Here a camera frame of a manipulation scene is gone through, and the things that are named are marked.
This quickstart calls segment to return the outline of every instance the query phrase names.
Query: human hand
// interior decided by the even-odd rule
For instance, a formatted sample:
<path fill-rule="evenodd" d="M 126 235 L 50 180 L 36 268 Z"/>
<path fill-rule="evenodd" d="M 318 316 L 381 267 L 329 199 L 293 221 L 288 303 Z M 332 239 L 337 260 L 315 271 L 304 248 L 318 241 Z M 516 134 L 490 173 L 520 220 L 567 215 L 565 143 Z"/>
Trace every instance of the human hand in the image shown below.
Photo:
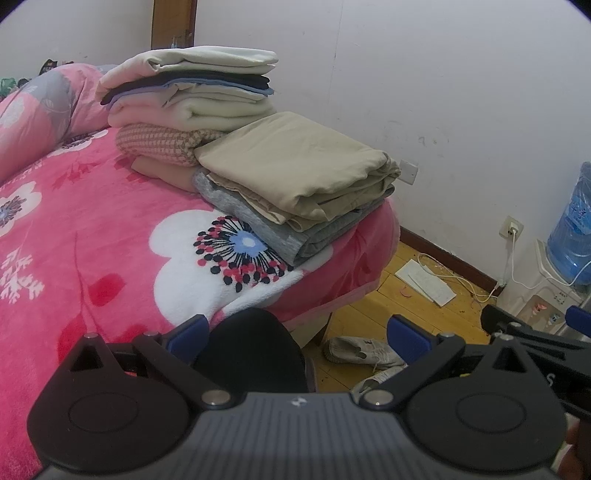
<path fill-rule="evenodd" d="M 575 423 L 566 433 L 564 441 L 570 446 L 566 452 L 560 466 L 558 467 L 558 476 L 562 480 L 583 480 L 583 463 L 577 457 L 577 440 L 579 438 L 579 422 Z"/>

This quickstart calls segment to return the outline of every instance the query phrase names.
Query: electrical outlet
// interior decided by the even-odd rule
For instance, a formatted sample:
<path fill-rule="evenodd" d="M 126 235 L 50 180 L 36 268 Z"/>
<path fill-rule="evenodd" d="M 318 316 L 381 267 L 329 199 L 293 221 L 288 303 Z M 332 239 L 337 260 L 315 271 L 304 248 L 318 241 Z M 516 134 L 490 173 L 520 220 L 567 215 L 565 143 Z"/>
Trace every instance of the electrical outlet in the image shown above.
<path fill-rule="evenodd" d="M 517 233 L 515 234 L 515 241 L 517 241 L 521 235 L 521 232 L 523 231 L 523 223 L 518 222 L 513 217 L 507 217 L 505 219 L 503 225 L 501 226 L 501 230 L 499 230 L 499 235 L 511 239 L 511 227 L 517 228 Z"/>
<path fill-rule="evenodd" d="M 402 173 L 398 178 L 402 180 L 404 183 L 412 185 L 414 183 L 414 180 L 417 178 L 418 167 L 416 165 L 413 165 L 412 163 L 408 163 L 407 161 L 402 160 L 400 162 L 400 170 L 402 170 Z"/>

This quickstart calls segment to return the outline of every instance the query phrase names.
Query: wire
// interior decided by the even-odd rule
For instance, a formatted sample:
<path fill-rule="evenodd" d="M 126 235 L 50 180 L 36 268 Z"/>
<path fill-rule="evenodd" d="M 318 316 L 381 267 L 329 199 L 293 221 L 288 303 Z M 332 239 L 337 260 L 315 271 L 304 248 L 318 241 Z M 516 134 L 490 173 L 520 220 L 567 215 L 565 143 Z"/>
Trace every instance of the wire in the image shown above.
<path fill-rule="evenodd" d="M 564 285 L 565 287 L 571 287 L 572 285 L 574 285 L 574 282 L 577 281 L 577 278 L 579 277 L 579 275 L 581 273 L 583 273 L 583 271 L 585 270 L 585 268 L 587 268 L 589 265 L 591 265 L 591 260 L 589 260 L 587 262 L 587 264 L 583 268 L 581 268 L 581 270 L 579 271 L 579 273 L 577 273 L 577 275 L 575 276 L 575 278 L 573 278 L 573 281 L 571 283 L 564 283 L 563 281 L 559 280 L 558 278 L 554 278 L 552 275 L 549 276 L 549 277 L 546 277 L 545 275 L 543 275 L 544 279 L 541 280 L 535 287 L 528 287 L 524 283 L 521 283 L 520 281 L 517 281 L 515 279 L 515 261 L 514 261 L 514 256 L 515 256 L 515 234 L 517 233 L 517 231 L 514 228 L 511 228 L 511 230 L 509 230 L 509 233 L 511 234 L 511 238 L 513 239 L 513 242 L 512 242 L 513 247 L 511 249 L 511 280 L 513 280 L 518 285 L 521 285 L 522 287 L 527 288 L 528 290 L 535 290 L 540 285 L 542 285 L 542 283 L 544 283 L 546 280 L 554 280 L 555 282 L 560 283 L 561 285 Z"/>
<path fill-rule="evenodd" d="M 423 265 L 421 263 L 421 257 L 429 257 L 431 260 L 433 260 L 435 263 L 437 263 L 440 267 L 445 268 L 451 275 L 437 275 L 437 274 L 433 273 L 432 271 L 430 271 L 427 268 L 426 265 Z M 449 268 L 447 268 L 445 265 L 443 265 L 439 260 L 437 260 L 436 258 L 433 258 L 431 255 L 419 254 L 418 257 L 417 257 L 417 260 L 418 260 L 418 264 L 421 265 L 421 267 L 423 268 L 423 270 L 425 272 L 433 275 L 434 277 L 438 277 L 438 278 L 455 278 L 466 290 L 468 290 L 470 293 L 472 293 L 472 296 L 473 296 L 474 300 L 476 300 L 480 304 L 485 304 L 490 299 L 497 298 L 497 296 L 493 295 L 493 293 L 500 286 L 499 282 L 496 283 L 495 288 L 493 288 L 492 291 L 491 291 L 491 293 L 487 296 L 487 295 L 485 295 L 483 293 L 476 293 L 476 290 L 475 290 L 474 286 L 467 279 L 465 279 L 464 277 L 461 277 L 460 275 L 455 274 Z M 478 297 L 486 297 L 486 299 L 480 300 Z"/>

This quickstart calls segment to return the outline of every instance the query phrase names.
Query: wooden door frame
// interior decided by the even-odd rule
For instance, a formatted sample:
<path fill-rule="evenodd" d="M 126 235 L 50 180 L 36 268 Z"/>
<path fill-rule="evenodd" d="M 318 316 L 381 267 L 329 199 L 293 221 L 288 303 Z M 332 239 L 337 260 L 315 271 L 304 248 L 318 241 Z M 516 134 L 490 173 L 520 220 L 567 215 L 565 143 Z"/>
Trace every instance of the wooden door frame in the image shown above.
<path fill-rule="evenodd" d="M 191 21 L 189 23 L 189 32 L 191 40 L 193 40 L 192 47 L 195 45 L 195 18 L 197 17 L 197 0 L 191 0 Z"/>
<path fill-rule="evenodd" d="M 154 14 L 155 8 L 152 7 L 152 26 L 150 32 L 150 48 L 154 48 Z M 191 11 L 189 13 L 189 34 L 191 35 L 191 45 L 189 47 L 193 47 L 195 45 L 195 17 L 197 15 L 197 0 L 191 0 Z"/>

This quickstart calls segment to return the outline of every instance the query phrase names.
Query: cream folded blanket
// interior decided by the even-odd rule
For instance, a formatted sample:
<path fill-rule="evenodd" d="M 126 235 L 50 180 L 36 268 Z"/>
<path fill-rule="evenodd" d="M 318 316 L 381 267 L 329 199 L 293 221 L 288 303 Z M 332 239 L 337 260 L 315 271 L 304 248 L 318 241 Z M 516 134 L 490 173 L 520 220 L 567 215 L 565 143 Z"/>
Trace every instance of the cream folded blanket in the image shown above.
<path fill-rule="evenodd" d="M 151 77 L 171 70 L 210 70 L 213 72 L 263 75 L 278 61 L 277 54 L 254 48 L 198 46 L 163 48 L 139 53 L 105 73 L 96 88 L 96 99 L 123 83 Z"/>
<path fill-rule="evenodd" d="M 292 112 L 254 122 L 195 156 L 213 182 L 297 231 L 380 198 L 400 175 L 387 153 Z"/>
<path fill-rule="evenodd" d="M 173 105 L 124 106 L 109 114 L 109 125 L 124 127 L 145 123 L 190 132 L 209 128 L 231 132 L 275 113 L 268 99 L 255 103 L 227 102 L 210 98 L 187 98 Z"/>
<path fill-rule="evenodd" d="M 226 85 L 196 85 L 194 83 L 175 83 L 165 89 L 149 92 L 140 91 L 123 95 L 110 103 L 110 111 L 118 112 L 125 106 L 165 106 L 185 100 L 186 98 L 211 98 L 230 102 L 255 103 L 267 98 L 261 93 L 250 92 Z"/>

